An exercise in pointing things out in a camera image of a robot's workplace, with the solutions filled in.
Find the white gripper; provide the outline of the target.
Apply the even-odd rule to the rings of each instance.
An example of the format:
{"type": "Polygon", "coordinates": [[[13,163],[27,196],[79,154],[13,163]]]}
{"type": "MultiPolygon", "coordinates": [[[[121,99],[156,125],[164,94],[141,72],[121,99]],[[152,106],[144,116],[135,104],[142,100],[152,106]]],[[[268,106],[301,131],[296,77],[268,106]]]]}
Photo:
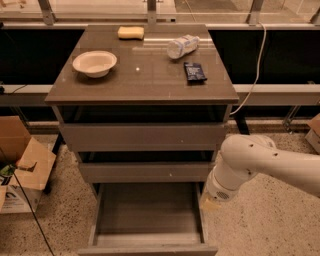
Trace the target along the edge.
{"type": "Polygon", "coordinates": [[[221,205],[216,201],[228,202],[233,199],[239,191],[239,188],[236,187],[234,176],[220,168],[214,168],[210,172],[206,181],[206,189],[215,201],[209,198],[201,198],[199,207],[204,211],[220,209],[221,205]]]}

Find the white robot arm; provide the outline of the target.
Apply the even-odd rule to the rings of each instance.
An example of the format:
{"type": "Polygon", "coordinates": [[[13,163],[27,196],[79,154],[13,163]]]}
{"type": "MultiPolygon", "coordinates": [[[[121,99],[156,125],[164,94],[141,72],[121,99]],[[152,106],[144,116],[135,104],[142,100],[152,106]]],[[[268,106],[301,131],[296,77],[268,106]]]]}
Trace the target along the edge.
{"type": "Polygon", "coordinates": [[[308,194],[320,196],[320,156],[280,150],[264,135],[231,135],[209,173],[199,206],[212,211],[233,199],[258,173],[269,175],[308,194]]]}

